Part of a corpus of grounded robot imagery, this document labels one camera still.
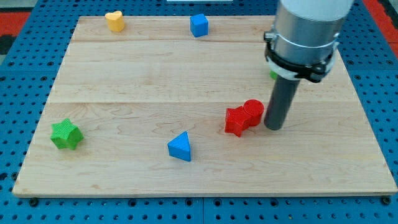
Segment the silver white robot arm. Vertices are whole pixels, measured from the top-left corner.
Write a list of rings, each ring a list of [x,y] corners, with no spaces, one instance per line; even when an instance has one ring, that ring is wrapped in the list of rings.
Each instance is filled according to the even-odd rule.
[[[338,36],[353,0],[279,0],[264,33],[270,69],[286,80],[319,83],[335,62]]]

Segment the green block behind arm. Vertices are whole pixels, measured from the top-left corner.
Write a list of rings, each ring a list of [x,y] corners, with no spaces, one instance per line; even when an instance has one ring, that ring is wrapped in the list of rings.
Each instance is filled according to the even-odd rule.
[[[269,75],[273,80],[277,80],[278,74],[276,72],[271,70]]]

